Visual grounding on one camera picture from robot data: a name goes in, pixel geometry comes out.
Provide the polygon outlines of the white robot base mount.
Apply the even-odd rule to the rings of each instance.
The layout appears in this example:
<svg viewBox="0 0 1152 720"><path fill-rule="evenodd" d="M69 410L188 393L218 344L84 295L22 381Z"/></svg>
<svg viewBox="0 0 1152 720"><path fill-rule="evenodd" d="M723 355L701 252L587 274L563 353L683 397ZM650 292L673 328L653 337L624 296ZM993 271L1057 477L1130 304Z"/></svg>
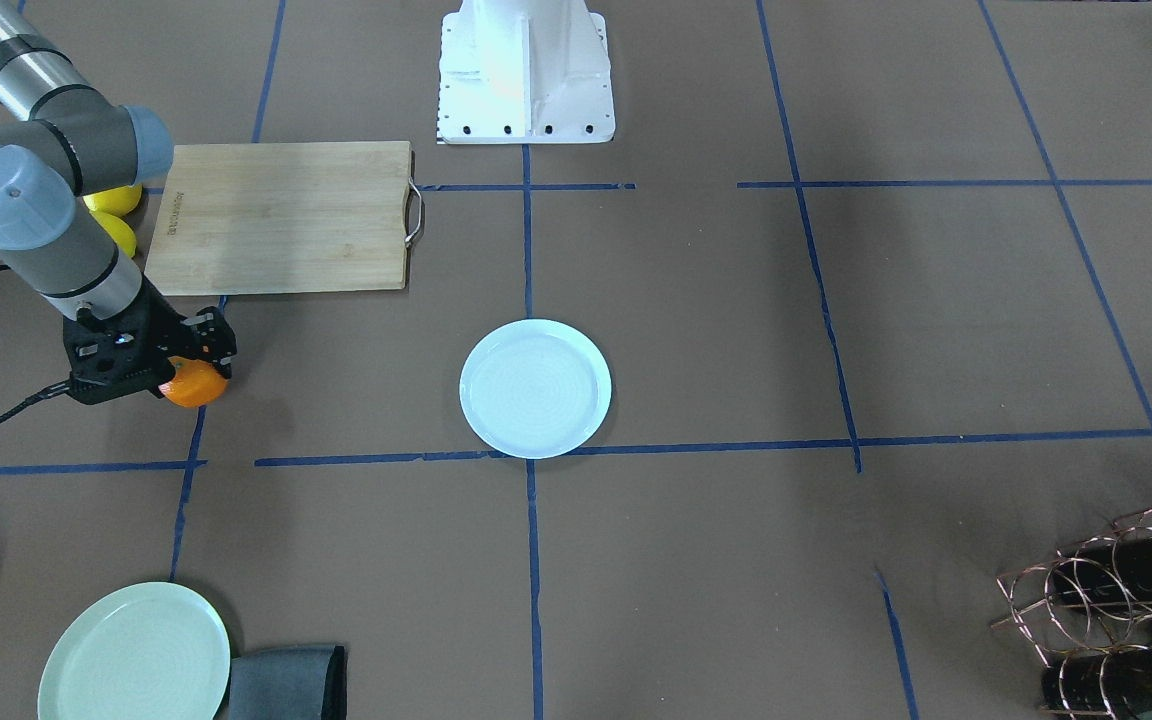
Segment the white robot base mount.
<svg viewBox="0 0 1152 720"><path fill-rule="evenodd" d="M585 1L463 1L440 24L438 69L438 143L616 135L608 28Z"/></svg>

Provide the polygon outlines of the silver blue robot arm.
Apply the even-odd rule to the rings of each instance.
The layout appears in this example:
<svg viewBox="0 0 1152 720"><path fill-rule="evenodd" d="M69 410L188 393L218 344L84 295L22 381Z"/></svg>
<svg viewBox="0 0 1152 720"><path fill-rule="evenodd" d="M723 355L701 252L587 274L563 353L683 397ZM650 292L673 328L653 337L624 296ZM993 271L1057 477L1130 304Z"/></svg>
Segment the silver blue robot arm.
<svg viewBox="0 0 1152 720"><path fill-rule="evenodd" d="M180 314L84 204L170 170L162 120L106 100L5 1L0 104L14 118L0 126L0 263L61 314L61 392L86 406L138 392L215 400L237 353L221 310Z"/></svg>

